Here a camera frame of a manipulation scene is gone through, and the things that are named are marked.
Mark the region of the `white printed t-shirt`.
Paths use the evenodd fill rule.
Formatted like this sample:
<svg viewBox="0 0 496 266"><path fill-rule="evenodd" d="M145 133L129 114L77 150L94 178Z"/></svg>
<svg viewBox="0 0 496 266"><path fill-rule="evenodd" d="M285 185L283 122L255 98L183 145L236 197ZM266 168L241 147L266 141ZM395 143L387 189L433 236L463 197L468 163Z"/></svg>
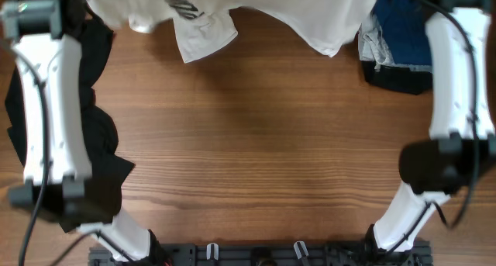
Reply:
<svg viewBox="0 0 496 266"><path fill-rule="evenodd" d="M124 23L152 33L162 22L174 23L183 62L207 57L233 41L238 31L230 15L237 8L263 12L293 29L312 49L334 57L350 42L377 0L87 0L103 22Z"/></svg>

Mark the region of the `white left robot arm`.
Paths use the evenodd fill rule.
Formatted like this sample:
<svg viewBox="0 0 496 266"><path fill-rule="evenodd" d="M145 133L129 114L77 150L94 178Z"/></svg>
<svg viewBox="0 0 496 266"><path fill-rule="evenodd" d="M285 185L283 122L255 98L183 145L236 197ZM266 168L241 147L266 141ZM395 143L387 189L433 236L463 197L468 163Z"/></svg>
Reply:
<svg viewBox="0 0 496 266"><path fill-rule="evenodd" d="M87 0L5 0L1 22L1 46L15 60L9 136L23 166L10 205L31 223L95 238L118 265L172 264L153 232L122 207L134 165L116 155L115 124L95 104L112 31Z"/></svg>

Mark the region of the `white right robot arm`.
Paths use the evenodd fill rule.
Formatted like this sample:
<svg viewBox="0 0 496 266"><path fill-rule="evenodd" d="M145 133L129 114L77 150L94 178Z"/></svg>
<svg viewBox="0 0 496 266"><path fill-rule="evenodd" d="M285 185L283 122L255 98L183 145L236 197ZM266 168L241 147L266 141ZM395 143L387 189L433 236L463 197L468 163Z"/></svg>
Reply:
<svg viewBox="0 0 496 266"><path fill-rule="evenodd" d="M366 235L369 261L410 253L433 213L460 189L462 220L480 177L495 166L495 125L487 98L487 38L491 0L415 0L432 10L425 23L432 56L433 106L429 138L400 153L401 184L385 214Z"/></svg>

